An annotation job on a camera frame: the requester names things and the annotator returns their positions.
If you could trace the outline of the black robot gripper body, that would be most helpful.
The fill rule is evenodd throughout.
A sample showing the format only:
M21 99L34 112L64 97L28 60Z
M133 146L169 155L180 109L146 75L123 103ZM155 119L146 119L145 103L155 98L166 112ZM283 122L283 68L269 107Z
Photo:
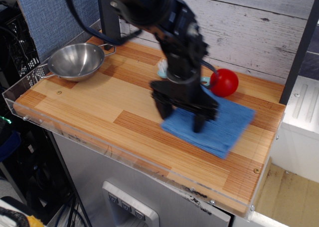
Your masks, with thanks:
M150 83L153 99L170 100L172 106L214 120L218 103L201 86L201 62L191 63L189 58L175 54L167 55L166 60L167 79Z

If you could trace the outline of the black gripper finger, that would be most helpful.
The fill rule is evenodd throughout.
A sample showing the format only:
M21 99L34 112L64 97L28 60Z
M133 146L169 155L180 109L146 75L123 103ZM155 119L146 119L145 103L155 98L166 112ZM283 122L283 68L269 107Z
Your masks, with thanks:
M193 119L193 131L194 133L199 133L206 121L206 116L203 114L196 113Z
M156 107L161 118L164 120L173 112L173 106L170 100L155 100Z

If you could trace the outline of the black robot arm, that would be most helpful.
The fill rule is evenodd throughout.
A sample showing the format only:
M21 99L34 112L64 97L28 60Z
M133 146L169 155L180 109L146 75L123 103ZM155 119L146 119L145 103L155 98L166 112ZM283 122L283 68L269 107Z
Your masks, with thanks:
M183 0L112 0L117 15L154 35L166 57L166 80L150 83L163 119L178 107L194 114L193 130L215 119L218 103L202 88L201 68L215 68L203 60L207 43L194 13Z

